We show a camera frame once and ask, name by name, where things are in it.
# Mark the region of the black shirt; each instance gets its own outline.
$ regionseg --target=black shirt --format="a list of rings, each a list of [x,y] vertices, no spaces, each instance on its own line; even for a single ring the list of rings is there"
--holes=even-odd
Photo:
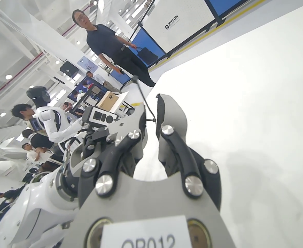
[[[50,149],[54,145],[54,142],[49,141],[47,136],[44,136],[39,133],[33,135],[30,142],[31,142],[31,146],[35,149],[36,148]]]
[[[92,51],[99,55],[101,53],[112,58],[120,51],[123,44],[117,39],[115,31],[104,25],[96,25],[97,30],[87,31],[87,44]]]

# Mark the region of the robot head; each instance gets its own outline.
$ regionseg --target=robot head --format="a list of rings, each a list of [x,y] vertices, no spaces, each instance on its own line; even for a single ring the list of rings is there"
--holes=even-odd
[[[46,88],[43,86],[36,86],[28,89],[26,94],[32,99],[37,108],[47,106],[47,104],[51,101]]]

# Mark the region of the exhibition booth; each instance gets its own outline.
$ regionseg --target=exhibition booth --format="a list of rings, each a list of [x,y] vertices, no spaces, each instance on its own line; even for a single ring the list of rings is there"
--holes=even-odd
[[[138,48],[130,49],[151,67],[213,24],[223,24],[229,13],[247,1],[153,0],[130,39]]]

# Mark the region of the red pipe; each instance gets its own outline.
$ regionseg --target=red pipe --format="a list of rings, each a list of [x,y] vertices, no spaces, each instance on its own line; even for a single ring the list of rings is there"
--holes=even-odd
[[[89,9],[91,7],[92,4],[90,4],[89,6],[87,6],[86,8],[83,9],[83,12],[86,11],[87,9]],[[75,27],[76,24],[73,24],[72,26],[70,26],[70,28],[68,30],[66,30],[62,36],[64,36],[67,32],[69,32],[73,27]],[[26,65],[22,70],[20,70],[12,79],[10,79],[5,85],[3,85],[1,88],[0,88],[0,92],[8,85],[10,84],[10,82],[12,82],[18,75],[20,75],[20,73],[22,73],[27,67],[29,67],[33,62],[36,61],[36,59],[40,58],[43,56],[43,53],[40,53],[39,55],[37,55],[33,60],[31,60],[29,62],[28,65]]]

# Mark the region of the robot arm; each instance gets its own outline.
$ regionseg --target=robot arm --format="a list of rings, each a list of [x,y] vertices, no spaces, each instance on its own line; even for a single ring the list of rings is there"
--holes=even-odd
[[[89,146],[97,141],[94,148],[103,139],[110,146],[99,155],[85,151],[90,156],[83,164],[79,179],[80,210],[61,248],[100,248],[105,224],[177,215],[185,215],[187,219],[193,248],[234,248],[219,213],[218,166],[186,145],[186,117],[169,96],[158,95],[156,126],[159,161],[168,178],[155,182],[133,179],[145,142],[146,119],[145,113],[141,113],[142,107],[87,139]],[[122,121],[129,118],[130,124]]]

